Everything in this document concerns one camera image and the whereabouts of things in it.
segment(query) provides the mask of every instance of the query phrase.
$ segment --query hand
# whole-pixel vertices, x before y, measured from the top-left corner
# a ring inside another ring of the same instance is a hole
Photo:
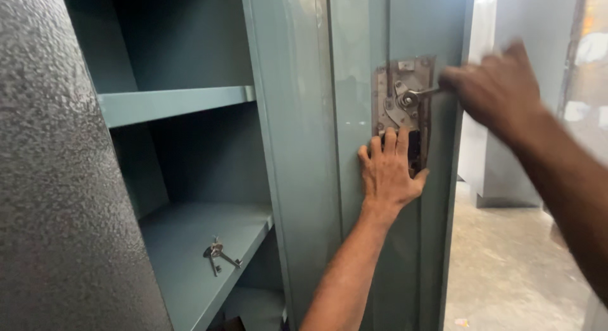
[[[522,41],[502,55],[485,56],[481,65],[445,68],[439,83],[455,91],[471,117],[503,140],[525,132],[531,118],[548,114]]]
[[[408,172],[407,148],[409,130],[401,127],[399,136],[395,129],[387,128],[384,134],[384,151],[380,137],[371,139],[371,158],[367,147],[359,148],[362,176],[365,188],[364,209],[376,209],[385,225],[391,226],[399,211],[422,194],[429,174],[422,170],[411,179]]]

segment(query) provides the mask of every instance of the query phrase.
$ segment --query lock mechanism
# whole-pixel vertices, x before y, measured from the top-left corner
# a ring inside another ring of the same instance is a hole
[[[430,145],[430,101],[435,56],[391,61],[373,74],[372,128],[383,137],[389,126],[410,130],[407,158],[410,176],[426,168]]]

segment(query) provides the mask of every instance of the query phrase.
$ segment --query concrete floor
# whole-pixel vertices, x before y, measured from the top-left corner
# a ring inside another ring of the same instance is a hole
[[[540,209],[476,209],[458,182],[444,330],[581,330],[590,289],[552,224]]]

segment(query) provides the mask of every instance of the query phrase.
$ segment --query shelf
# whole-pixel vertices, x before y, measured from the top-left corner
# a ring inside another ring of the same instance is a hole
[[[98,95],[108,128],[255,100],[253,86],[208,87]]]
[[[205,330],[272,227],[269,206],[187,203],[164,207],[140,224],[148,257],[175,331]],[[218,277],[205,249],[219,236],[225,253]]]
[[[224,308],[225,318],[241,317],[247,331],[279,331],[287,318],[282,291],[235,287]]]

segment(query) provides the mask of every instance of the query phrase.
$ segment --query metal safe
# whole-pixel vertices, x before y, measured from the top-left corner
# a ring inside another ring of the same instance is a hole
[[[296,330],[413,127],[361,330],[441,330],[472,0],[2,0],[7,330]]]

